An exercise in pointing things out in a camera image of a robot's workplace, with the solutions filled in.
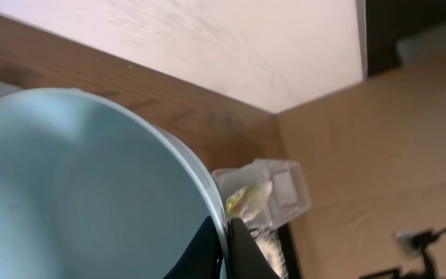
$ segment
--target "clear plastic container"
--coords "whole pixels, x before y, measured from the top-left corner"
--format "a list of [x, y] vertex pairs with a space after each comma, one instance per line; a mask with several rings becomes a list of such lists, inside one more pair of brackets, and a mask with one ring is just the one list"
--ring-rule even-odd
[[250, 229], [277, 229], [311, 206], [302, 169], [293, 160], [256, 159], [242, 168], [219, 169], [212, 175], [225, 210], [228, 199], [240, 189], [250, 186], [257, 190], [252, 200], [245, 201], [252, 214], [244, 214], [243, 219]]

